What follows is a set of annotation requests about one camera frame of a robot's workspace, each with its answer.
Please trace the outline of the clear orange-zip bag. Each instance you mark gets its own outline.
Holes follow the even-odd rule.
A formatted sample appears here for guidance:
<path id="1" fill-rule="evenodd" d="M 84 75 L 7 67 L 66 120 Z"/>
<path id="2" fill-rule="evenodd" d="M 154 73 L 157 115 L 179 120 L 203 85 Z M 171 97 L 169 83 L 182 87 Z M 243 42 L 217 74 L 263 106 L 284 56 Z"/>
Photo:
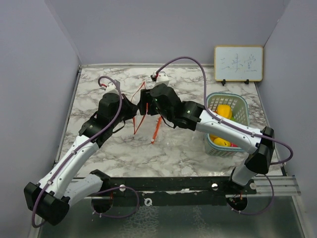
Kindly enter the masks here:
<path id="1" fill-rule="evenodd" d="M 159 116 L 151 143 L 156 140 L 160 124 L 163 122 L 170 128 L 182 128 L 194 131 L 202 112 L 200 105 L 192 101 L 182 101 L 172 87 L 159 84 L 147 89 L 143 82 L 136 91 L 140 94 L 137 107 L 142 119 L 136 125 L 133 119 L 134 134 L 137 133 L 146 116 Z"/>

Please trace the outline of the yellow toy bell pepper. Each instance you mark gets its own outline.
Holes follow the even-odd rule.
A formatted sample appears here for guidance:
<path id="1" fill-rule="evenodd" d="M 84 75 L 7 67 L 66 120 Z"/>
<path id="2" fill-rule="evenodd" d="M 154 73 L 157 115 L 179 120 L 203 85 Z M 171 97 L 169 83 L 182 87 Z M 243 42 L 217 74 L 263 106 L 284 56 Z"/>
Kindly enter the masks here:
<path id="1" fill-rule="evenodd" d="M 232 117 L 232 109 L 229 105 L 218 105 L 216 112 L 221 117 L 230 119 Z"/>

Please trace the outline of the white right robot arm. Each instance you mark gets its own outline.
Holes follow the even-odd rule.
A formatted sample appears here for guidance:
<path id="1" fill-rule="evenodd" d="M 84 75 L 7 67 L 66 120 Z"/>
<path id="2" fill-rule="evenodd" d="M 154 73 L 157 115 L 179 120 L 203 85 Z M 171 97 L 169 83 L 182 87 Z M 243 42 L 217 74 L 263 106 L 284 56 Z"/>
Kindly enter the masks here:
<path id="1" fill-rule="evenodd" d="M 138 108 L 141 115 L 160 115 L 174 127 L 221 137 L 247 152 L 247 159 L 233 170 L 227 182 L 231 193 L 243 191 L 255 175 L 268 173 L 274 151 L 273 129 L 247 127 L 221 117 L 199 103 L 181 101 L 164 83 L 152 89 L 142 89 Z"/>

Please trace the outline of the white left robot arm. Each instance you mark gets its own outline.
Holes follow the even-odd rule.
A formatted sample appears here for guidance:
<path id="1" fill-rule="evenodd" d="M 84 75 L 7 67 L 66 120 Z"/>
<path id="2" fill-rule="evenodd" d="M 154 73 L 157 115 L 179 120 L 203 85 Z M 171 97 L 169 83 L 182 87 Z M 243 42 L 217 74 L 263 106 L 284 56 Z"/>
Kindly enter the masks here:
<path id="1" fill-rule="evenodd" d="M 105 195 L 117 190 L 110 187 L 110 177 L 100 171 L 91 172 L 80 182 L 72 183 L 84 163 L 116 132 L 120 122 L 137 114 L 138 107 L 125 95 L 105 93 L 98 110 L 82 125 L 71 148 L 56 166 L 37 184 L 29 182 L 24 188 L 28 208 L 32 211 L 32 226 L 39 216 L 55 226 L 69 208 L 88 195 Z"/>

